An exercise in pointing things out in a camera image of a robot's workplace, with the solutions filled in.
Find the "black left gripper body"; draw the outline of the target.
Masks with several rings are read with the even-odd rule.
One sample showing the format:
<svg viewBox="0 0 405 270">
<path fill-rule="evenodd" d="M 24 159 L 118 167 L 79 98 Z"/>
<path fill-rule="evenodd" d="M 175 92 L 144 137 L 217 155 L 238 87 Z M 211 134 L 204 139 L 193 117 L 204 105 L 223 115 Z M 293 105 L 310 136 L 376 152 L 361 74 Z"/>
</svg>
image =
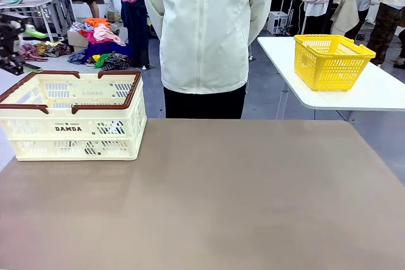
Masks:
<svg viewBox="0 0 405 270">
<path fill-rule="evenodd" d="M 8 16 L 1 14 L 1 58 L 3 61 L 14 60 L 15 24 Z"/>
</svg>

